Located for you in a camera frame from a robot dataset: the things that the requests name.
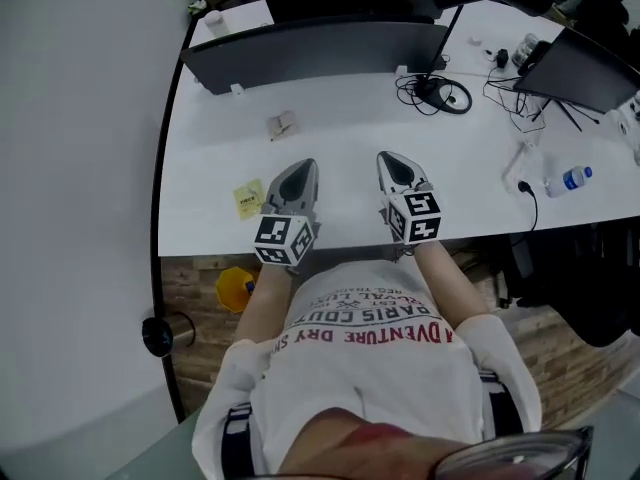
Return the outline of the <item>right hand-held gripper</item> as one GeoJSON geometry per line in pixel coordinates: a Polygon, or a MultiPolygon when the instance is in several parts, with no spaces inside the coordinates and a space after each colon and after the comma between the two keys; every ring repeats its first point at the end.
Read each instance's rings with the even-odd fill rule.
{"type": "Polygon", "coordinates": [[[395,152],[376,157],[380,190],[385,196],[385,222],[395,242],[405,247],[438,239],[442,211],[433,186],[420,165],[395,152]]]}

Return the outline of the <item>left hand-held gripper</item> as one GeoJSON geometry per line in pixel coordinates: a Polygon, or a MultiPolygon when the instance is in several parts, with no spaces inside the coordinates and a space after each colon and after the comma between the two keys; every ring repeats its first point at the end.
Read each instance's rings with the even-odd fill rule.
{"type": "Polygon", "coordinates": [[[263,265],[299,273],[321,226],[314,211],[318,189],[319,168],[312,158],[290,165],[273,179],[253,241],[263,265]]]}

